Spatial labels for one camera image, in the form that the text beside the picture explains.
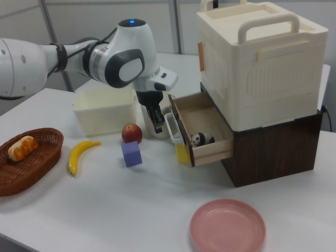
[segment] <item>bread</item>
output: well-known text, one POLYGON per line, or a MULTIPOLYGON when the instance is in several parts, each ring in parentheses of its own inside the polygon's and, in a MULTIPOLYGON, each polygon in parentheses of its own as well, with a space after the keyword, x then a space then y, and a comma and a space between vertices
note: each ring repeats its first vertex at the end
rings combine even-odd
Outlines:
POLYGON ((37 149, 38 143, 32 136, 25 136, 14 143, 8 150, 8 156, 14 161, 21 161, 33 150, 37 149))

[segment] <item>white plastic container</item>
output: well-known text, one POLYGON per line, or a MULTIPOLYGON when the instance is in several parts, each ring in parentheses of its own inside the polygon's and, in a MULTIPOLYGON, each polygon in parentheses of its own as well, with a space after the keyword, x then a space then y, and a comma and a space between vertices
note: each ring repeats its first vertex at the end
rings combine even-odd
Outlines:
POLYGON ((103 87, 78 93, 72 109, 86 136, 117 133, 136 123, 136 107, 131 85, 103 87))
POLYGON ((272 3, 207 11, 208 2, 197 13, 202 84, 230 127, 316 114, 328 30, 272 3))

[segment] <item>brown basket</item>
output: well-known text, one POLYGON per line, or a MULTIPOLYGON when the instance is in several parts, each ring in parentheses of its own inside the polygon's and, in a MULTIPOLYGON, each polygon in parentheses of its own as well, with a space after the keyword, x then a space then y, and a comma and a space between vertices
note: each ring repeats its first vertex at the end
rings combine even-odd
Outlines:
POLYGON ((63 134, 53 128, 30 130, 10 139, 0 147, 0 196, 10 196, 34 185, 61 157, 63 134), (24 136, 36 139, 39 147, 19 162, 8 157, 8 149, 24 136))

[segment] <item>bin handle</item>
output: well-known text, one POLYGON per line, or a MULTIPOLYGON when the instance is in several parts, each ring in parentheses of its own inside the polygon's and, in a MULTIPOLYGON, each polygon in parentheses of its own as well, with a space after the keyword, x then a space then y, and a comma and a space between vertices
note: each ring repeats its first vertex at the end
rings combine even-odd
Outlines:
POLYGON ((165 115, 164 115, 164 119, 165 119, 165 121, 166 121, 167 129, 168 129, 168 132, 169 132, 169 135, 170 135, 170 139, 172 140, 172 142, 173 142, 173 143, 183 143, 182 134, 181 134, 181 132, 180 132, 179 126, 177 125, 177 122, 176 122, 176 120, 175 120, 175 116, 174 116, 173 112, 170 112, 170 113, 165 114, 165 115), (171 128, 170 128, 170 125, 169 125, 169 122, 168 122, 168 119, 169 119, 170 117, 173 117, 173 118, 174 118, 174 122, 175 122, 176 127, 178 128, 178 131, 179 131, 180 136, 181 136, 180 138, 175 138, 174 135, 173 135, 173 132, 172 132, 172 130, 171 130, 171 128))
MULTIPOLYGON (((211 2, 213 0, 202 0, 201 1, 201 12, 207 12, 208 9, 207 9, 207 3, 208 2, 211 2)), ((246 4, 247 3, 247 0, 240 0, 240 4, 246 4)))
POLYGON ((248 30, 254 27, 272 25, 283 22, 291 22, 291 33, 298 33, 300 29, 300 20, 299 17, 291 13, 280 13, 272 14, 268 17, 257 17, 251 18, 250 20, 244 21, 238 30, 238 44, 242 45, 246 42, 246 33, 248 30))

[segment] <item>open drawer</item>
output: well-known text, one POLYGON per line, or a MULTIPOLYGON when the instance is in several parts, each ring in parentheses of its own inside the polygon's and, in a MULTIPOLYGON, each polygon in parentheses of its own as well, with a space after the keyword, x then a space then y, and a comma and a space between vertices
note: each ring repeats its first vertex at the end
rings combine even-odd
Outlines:
POLYGON ((169 99, 192 166, 233 157, 233 134, 207 92, 169 99), (191 136, 198 133, 211 134, 215 142, 192 147, 191 136))

